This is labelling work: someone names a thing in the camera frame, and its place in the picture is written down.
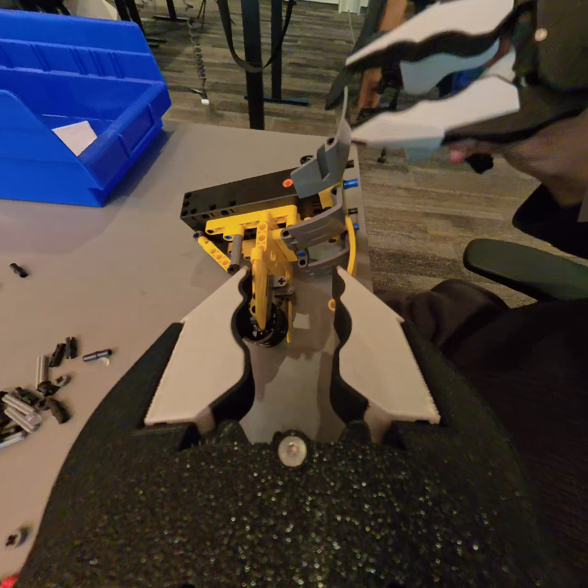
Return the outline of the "person's torso in dark sweater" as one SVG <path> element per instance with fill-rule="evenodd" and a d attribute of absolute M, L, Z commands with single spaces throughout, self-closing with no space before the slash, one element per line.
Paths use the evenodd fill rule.
<path fill-rule="evenodd" d="M 532 481 L 559 567 L 587 587 L 587 299 L 510 308 L 454 279 L 376 296 L 485 398 Z"/>

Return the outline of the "pile of toy brick pieces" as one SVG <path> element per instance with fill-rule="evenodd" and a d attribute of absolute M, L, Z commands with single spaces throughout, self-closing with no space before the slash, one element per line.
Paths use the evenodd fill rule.
<path fill-rule="evenodd" d="M 86 367 L 108 367 L 115 352 L 110 347 L 82 353 L 79 339 L 70 336 L 51 354 L 37 357 L 31 385 L 1 390 L 1 449 L 24 441 L 46 423 L 75 420 L 95 392 L 95 370 Z"/>

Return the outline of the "blue plastic storage bin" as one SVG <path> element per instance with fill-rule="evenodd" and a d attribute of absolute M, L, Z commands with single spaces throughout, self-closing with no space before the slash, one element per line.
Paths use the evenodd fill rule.
<path fill-rule="evenodd" d="M 170 107 L 136 23 L 1 10 L 1 199 L 104 205 Z M 80 121 L 75 156 L 53 129 Z"/>

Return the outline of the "black office chair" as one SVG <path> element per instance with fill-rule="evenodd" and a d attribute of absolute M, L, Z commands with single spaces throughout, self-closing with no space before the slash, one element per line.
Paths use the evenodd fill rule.
<path fill-rule="evenodd" d="M 587 266 L 534 247 L 496 239 L 474 239 L 464 267 L 537 301 L 587 299 Z"/>

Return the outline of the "person's right hand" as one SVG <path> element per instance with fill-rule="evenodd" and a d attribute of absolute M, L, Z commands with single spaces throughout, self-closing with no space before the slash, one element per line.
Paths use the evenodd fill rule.
<path fill-rule="evenodd" d="M 449 143 L 449 159 L 500 155 L 513 168 L 543 184 L 562 207 L 583 203 L 587 192 L 587 110 L 557 121 L 533 136 L 511 143 L 468 139 Z"/>

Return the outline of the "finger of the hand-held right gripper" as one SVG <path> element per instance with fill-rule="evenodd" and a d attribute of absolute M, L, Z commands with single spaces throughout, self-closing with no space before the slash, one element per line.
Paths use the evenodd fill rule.
<path fill-rule="evenodd" d="M 411 157 L 427 157 L 450 132 L 519 108 L 514 84 L 501 77 L 483 77 L 450 98 L 423 100 L 403 111 L 377 114 L 353 129 L 350 139 L 370 148 L 405 149 Z"/>
<path fill-rule="evenodd" d="M 369 38 L 346 70 L 380 68 L 410 95 L 430 92 L 443 78 L 480 68 L 499 50 L 514 1 L 439 1 L 397 28 Z"/>

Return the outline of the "white paper slip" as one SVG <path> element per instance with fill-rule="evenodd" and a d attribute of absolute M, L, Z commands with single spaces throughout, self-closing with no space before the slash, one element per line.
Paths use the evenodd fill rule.
<path fill-rule="evenodd" d="M 53 133 L 75 156 L 79 156 L 98 138 L 89 121 L 57 127 L 53 129 Z"/>

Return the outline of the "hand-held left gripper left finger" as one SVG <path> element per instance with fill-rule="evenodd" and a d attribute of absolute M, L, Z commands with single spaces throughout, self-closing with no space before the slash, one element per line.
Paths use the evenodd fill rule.
<path fill-rule="evenodd" d="M 206 435 L 242 420 L 254 404 L 249 349 L 238 320 L 249 301 L 241 268 L 181 321 L 180 333 L 144 418 L 145 427 L 193 424 Z"/>

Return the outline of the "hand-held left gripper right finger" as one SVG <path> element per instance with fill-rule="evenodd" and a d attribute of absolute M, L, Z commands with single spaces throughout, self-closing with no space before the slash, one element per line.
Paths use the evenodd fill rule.
<path fill-rule="evenodd" d="M 345 269 L 333 272 L 337 345 L 330 404 L 346 424 L 363 422 L 382 443 L 398 423 L 439 425 L 441 416 L 403 329 L 403 319 Z"/>

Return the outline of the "yellow toy brick vehicle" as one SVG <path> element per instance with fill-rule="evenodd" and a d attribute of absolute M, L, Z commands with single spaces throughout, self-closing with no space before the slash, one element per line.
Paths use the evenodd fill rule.
<path fill-rule="evenodd" d="M 312 275 L 347 264 L 355 275 L 357 208 L 346 202 L 358 178 L 350 158 L 348 88 L 334 137 L 297 168 L 185 192 L 180 218 L 228 274 L 248 264 L 252 290 L 243 337 L 271 348 L 291 342 L 295 270 Z"/>

